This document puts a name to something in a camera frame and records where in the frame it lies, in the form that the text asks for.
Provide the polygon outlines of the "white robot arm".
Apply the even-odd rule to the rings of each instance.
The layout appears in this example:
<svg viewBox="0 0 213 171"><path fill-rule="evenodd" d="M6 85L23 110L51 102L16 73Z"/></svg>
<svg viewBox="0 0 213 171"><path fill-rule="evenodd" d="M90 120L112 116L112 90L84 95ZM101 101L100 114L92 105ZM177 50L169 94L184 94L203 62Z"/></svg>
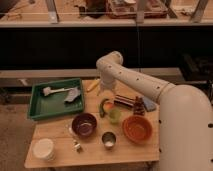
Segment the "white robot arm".
<svg viewBox="0 0 213 171"><path fill-rule="evenodd" d="M128 69L118 51L96 67L102 90L120 81L159 105L158 171L213 171L213 106L203 91Z"/></svg>

